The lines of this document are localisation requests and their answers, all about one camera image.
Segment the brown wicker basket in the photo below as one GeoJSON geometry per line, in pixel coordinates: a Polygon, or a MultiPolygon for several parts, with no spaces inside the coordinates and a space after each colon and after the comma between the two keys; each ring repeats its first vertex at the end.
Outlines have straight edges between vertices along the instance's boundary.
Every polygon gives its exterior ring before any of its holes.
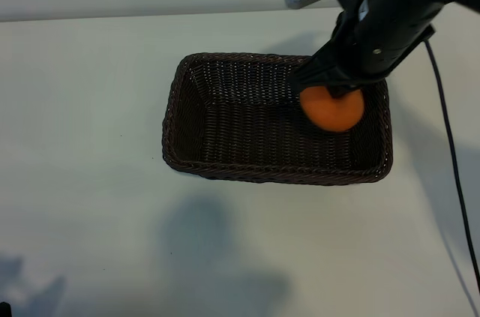
{"type": "Polygon", "coordinates": [[[205,178],[344,185],[392,167],[385,82],[364,88],[363,119],[345,133],[315,127],[286,81],[306,56],[200,53],[178,66],[163,123],[163,158],[205,178]]]}

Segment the black cable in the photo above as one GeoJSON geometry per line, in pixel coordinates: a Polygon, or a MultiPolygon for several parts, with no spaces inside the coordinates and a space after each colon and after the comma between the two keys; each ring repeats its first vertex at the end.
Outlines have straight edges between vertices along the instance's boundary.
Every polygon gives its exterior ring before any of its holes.
{"type": "Polygon", "coordinates": [[[480,293],[480,273],[479,266],[477,265],[477,258],[475,256],[475,250],[473,249],[472,235],[470,234],[470,226],[468,224],[467,208],[465,207],[464,193],[462,192],[462,186],[460,183],[460,175],[458,173],[457,154],[455,152],[455,144],[453,141],[452,129],[450,127],[449,114],[447,111],[447,104],[445,101],[445,94],[443,93],[442,80],[440,78],[440,71],[435,60],[434,51],[428,40],[425,41],[428,55],[432,62],[433,71],[435,73],[436,84],[438,85],[438,92],[440,95],[440,103],[442,104],[443,120],[445,122],[445,129],[447,130],[448,145],[450,146],[451,163],[453,165],[453,173],[455,176],[455,184],[457,185],[458,199],[460,200],[460,207],[462,210],[463,227],[465,228],[466,242],[468,243],[468,250],[470,252],[470,258],[472,259],[473,270],[475,271],[475,278],[477,280],[478,292],[480,293]]]}

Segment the orange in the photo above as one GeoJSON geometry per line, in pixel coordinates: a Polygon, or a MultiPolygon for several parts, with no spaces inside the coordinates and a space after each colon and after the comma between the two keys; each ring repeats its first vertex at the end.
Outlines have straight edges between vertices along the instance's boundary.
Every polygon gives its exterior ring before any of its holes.
{"type": "Polygon", "coordinates": [[[302,91],[300,105],[316,126],[331,132],[349,130],[362,119],[365,111],[362,91],[356,90],[341,98],[333,98],[325,86],[309,87],[302,91]]]}

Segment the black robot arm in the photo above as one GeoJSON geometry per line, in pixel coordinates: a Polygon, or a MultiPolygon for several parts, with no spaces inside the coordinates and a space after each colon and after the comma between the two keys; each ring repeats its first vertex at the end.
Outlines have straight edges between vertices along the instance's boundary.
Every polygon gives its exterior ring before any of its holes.
{"type": "MultiPolygon", "coordinates": [[[[310,1],[294,1],[305,6],[310,1]]],[[[331,40],[289,81],[300,92],[327,85],[334,97],[387,77],[434,30],[432,19],[457,1],[480,12],[480,0],[338,0],[339,16],[331,40]]]]}

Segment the white table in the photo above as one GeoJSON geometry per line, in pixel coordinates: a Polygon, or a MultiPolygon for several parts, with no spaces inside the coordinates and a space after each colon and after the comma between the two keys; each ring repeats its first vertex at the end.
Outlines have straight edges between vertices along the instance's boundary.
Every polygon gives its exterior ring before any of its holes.
{"type": "MultiPolygon", "coordinates": [[[[207,181],[162,160],[184,56],[311,54],[338,12],[0,24],[0,296],[14,317],[474,316],[423,47],[389,80],[395,162],[377,184],[207,181]]],[[[480,253],[479,25],[451,6],[433,47],[480,253]]]]}

